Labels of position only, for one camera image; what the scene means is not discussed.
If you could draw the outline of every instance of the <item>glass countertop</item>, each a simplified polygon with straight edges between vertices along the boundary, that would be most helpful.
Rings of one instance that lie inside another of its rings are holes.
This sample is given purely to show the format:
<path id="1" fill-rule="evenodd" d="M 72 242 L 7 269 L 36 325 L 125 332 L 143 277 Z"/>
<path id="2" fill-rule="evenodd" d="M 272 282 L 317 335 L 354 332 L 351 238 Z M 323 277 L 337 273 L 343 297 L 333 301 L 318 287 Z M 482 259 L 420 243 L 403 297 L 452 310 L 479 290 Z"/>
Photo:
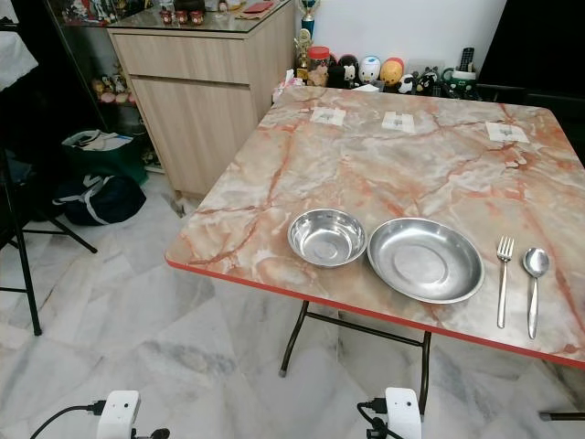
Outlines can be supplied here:
<path id="1" fill-rule="evenodd" d="M 274 14 L 281 7 L 289 3 L 291 0 L 272 0 L 274 6 L 271 12 L 264 16 L 262 19 L 241 19 L 236 16 L 245 8 L 259 3 L 263 0 L 249 0 L 242 7 L 235 11 L 230 11 L 226 14 L 219 12 L 207 11 L 205 13 L 205 19 L 203 25 L 195 26 L 190 21 L 184 25 L 180 25 L 176 19 L 170 25 L 165 25 L 160 16 L 160 7 L 154 6 L 149 9 L 145 9 L 138 14 L 129 16 L 121 21 L 109 25 L 109 27 L 123 27 L 123 28 L 134 28 L 134 29 L 171 29 L 171 30 L 192 30 L 192 31 L 204 31 L 204 32 L 236 32 L 236 33 L 248 33 L 259 23 L 264 21 L 266 18 Z"/>

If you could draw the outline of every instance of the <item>stainless steel plate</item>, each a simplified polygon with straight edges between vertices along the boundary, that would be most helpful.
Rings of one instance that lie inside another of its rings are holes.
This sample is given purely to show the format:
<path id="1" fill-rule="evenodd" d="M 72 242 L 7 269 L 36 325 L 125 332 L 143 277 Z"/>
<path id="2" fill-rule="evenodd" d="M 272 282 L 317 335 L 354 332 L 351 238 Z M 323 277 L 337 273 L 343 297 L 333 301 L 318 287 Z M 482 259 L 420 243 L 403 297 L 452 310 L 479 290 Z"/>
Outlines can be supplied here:
<path id="1" fill-rule="evenodd" d="M 474 246 L 461 233 L 428 219 L 382 224 L 369 240 L 367 257 L 384 282 L 422 302 L 460 302 L 484 282 L 484 264 Z"/>
<path id="2" fill-rule="evenodd" d="M 337 267 L 364 252 L 367 236 L 351 215 L 334 209 L 304 212 L 289 227 L 289 244 L 307 262 Z"/>

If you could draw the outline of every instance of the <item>red container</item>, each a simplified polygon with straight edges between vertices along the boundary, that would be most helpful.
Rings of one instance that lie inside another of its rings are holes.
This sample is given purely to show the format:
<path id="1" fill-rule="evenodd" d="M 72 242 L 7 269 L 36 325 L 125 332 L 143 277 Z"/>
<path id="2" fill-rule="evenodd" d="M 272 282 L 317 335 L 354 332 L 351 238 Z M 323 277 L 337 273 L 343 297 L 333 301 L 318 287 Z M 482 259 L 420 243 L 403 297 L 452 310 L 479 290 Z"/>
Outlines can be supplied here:
<path id="1" fill-rule="evenodd" d="M 186 14 L 186 11 L 175 11 L 176 21 L 179 24 L 184 25 L 187 21 L 189 21 L 189 16 Z"/>
<path id="2" fill-rule="evenodd" d="M 191 16 L 191 21 L 195 26 L 203 24 L 203 13 L 201 11 L 192 11 L 189 16 Z"/>
<path id="3" fill-rule="evenodd" d="M 166 25 L 173 23 L 173 15 L 171 14 L 171 11 L 161 11 L 161 18 Z"/>
<path id="4" fill-rule="evenodd" d="M 307 84 L 326 87 L 327 68 L 329 67 L 329 48 L 326 48 L 325 46 L 313 46 L 308 48 L 307 57 L 309 58 Z"/>
<path id="5" fill-rule="evenodd" d="M 307 57 L 315 61 L 322 61 L 326 65 L 329 62 L 329 48 L 325 46 L 312 46 L 307 50 Z"/>

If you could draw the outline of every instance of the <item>white wall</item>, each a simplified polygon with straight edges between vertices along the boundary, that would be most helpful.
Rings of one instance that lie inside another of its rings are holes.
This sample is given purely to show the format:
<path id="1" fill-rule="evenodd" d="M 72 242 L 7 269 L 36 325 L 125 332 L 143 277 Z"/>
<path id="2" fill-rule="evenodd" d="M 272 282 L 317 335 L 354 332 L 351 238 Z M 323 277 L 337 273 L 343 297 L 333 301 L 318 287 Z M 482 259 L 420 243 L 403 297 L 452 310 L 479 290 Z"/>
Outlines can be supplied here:
<path id="1" fill-rule="evenodd" d="M 322 0 L 314 44 L 336 56 L 375 55 L 382 62 L 400 57 L 407 66 L 409 59 L 443 60 L 444 67 L 458 65 L 462 49 L 474 47 L 480 69 L 504 5 L 505 0 Z"/>

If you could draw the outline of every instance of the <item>bag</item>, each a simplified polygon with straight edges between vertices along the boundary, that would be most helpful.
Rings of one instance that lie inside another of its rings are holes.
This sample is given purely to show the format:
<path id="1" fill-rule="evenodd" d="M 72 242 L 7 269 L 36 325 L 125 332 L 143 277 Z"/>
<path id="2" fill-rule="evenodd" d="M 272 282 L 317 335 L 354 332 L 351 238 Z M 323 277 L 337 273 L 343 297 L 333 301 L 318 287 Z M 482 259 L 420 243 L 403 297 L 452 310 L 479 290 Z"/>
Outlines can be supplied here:
<path id="1" fill-rule="evenodd" d="M 139 185 L 146 181 L 141 159 L 144 136 L 128 137 L 100 130 L 82 131 L 62 143 L 69 167 L 75 175 L 132 177 Z"/>
<path id="2" fill-rule="evenodd" d="M 129 177 L 88 175 L 59 186 L 53 204 L 63 206 L 74 224 L 99 226 L 129 219 L 145 201 L 143 191 Z"/>

